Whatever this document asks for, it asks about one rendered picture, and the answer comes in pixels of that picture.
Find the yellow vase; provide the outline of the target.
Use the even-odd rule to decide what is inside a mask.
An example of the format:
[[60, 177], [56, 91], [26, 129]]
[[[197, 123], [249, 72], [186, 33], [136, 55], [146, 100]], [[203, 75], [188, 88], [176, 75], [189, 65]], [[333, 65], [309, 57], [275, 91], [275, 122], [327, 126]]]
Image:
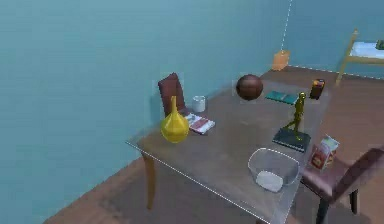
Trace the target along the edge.
[[189, 123], [178, 112], [176, 96], [171, 97], [171, 113], [161, 121], [160, 131], [162, 136], [171, 143], [180, 143], [188, 136]]

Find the red and white carton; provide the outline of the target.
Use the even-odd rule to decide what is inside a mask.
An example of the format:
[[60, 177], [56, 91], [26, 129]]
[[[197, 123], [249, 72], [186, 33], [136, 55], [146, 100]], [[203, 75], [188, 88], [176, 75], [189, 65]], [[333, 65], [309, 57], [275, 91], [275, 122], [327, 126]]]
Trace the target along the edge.
[[313, 146], [309, 164], [318, 170], [325, 169], [333, 162], [339, 145], [340, 143], [336, 139], [325, 135], [318, 145]]

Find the red and white book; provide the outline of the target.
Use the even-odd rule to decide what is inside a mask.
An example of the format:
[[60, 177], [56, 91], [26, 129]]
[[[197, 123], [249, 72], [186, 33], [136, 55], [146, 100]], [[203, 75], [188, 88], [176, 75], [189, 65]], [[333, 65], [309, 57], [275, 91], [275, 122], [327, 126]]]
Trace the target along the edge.
[[188, 121], [189, 128], [198, 134], [205, 134], [212, 127], [215, 126], [214, 121], [209, 120], [205, 117], [195, 115], [193, 113], [188, 114], [186, 116], [186, 119]]

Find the clear glass bowl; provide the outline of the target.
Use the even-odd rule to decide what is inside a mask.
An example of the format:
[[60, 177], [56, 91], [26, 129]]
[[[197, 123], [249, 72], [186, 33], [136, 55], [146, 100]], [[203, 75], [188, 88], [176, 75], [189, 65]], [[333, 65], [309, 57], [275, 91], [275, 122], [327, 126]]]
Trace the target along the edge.
[[273, 193], [291, 185], [297, 179], [300, 168], [294, 158], [268, 148], [257, 149], [250, 156], [247, 166], [254, 182]]

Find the dark red can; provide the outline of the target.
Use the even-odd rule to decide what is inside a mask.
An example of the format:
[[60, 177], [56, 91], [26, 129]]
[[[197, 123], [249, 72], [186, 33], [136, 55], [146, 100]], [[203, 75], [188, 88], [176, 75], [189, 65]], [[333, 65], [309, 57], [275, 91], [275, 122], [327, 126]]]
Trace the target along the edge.
[[315, 79], [312, 83], [310, 98], [318, 100], [322, 94], [324, 86], [325, 86], [324, 79]]

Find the orange box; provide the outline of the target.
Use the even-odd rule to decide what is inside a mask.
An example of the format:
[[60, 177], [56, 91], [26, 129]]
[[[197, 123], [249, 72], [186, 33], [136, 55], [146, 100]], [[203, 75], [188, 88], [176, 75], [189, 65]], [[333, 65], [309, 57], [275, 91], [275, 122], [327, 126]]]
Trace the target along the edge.
[[283, 70], [289, 62], [290, 52], [288, 50], [280, 50], [274, 55], [271, 69], [273, 71]]

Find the gold statue on black base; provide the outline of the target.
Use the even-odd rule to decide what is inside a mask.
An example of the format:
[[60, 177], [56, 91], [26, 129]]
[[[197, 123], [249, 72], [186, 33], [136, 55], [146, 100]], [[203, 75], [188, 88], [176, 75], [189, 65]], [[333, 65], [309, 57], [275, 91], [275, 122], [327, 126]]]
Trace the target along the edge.
[[287, 125], [279, 129], [273, 138], [273, 142], [282, 146], [304, 153], [309, 145], [311, 137], [299, 131], [299, 126], [304, 115], [306, 94], [300, 92], [295, 103], [294, 118]]

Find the brown basketball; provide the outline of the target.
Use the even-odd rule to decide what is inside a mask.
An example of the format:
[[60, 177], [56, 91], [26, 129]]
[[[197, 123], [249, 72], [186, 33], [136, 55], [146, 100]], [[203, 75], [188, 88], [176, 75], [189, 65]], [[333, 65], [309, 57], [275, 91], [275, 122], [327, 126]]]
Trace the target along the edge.
[[236, 92], [244, 100], [257, 99], [263, 91], [262, 80], [255, 75], [247, 74], [242, 76], [236, 83]]

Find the teal book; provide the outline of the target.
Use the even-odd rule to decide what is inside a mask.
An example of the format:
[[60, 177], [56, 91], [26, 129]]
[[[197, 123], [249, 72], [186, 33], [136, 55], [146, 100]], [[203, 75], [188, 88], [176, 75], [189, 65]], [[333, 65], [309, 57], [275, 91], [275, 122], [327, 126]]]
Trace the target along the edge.
[[287, 93], [278, 92], [278, 91], [271, 91], [266, 94], [265, 98], [273, 101], [289, 104], [289, 105], [294, 105], [298, 99], [298, 95], [287, 94]]

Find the glass top wooden table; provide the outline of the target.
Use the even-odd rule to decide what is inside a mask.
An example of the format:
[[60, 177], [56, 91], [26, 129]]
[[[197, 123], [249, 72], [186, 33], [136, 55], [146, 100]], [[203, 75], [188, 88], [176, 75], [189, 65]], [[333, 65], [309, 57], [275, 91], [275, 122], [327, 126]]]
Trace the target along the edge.
[[292, 106], [263, 96], [245, 101], [230, 83], [208, 99], [202, 115], [215, 126], [207, 134], [191, 132], [184, 141], [173, 144], [164, 139], [155, 124], [127, 143], [265, 223], [284, 224], [301, 176], [272, 193], [254, 182], [247, 164], [257, 149], [268, 148], [297, 160], [299, 169], [306, 166], [310, 150], [302, 153], [273, 142], [293, 113]]

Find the dark red chair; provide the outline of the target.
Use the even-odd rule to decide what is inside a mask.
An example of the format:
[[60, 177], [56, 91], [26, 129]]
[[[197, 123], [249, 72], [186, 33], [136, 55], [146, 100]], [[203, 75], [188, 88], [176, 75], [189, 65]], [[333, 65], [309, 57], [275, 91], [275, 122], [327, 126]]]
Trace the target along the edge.
[[329, 207], [345, 195], [349, 196], [352, 213], [357, 214], [359, 188], [382, 167], [384, 167], [384, 145], [369, 149], [353, 164], [347, 164], [335, 157], [331, 166], [324, 170], [306, 167], [301, 183], [320, 198], [316, 224], [323, 224]]
[[179, 77], [176, 73], [171, 73], [167, 77], [163, 78], [158, 82], [158, 88], [160, 97], [163, 104], [164, 116], [167, 117], [172, 112], [171, 97], [176, 97], [177, 110], [182, 114], [186, 115], [188, 109], [184, 101], [183, 88], [181, 86]]

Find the white mug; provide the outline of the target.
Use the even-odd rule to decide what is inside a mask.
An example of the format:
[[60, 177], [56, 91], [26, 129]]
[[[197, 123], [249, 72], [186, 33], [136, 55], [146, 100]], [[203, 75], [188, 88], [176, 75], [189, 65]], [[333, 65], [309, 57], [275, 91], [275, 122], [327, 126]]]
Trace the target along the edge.
[[204, 112], [206, 109], [206, 98], [204, 96], [194, 96], [192, 99], [192, 108], [197, 113]]

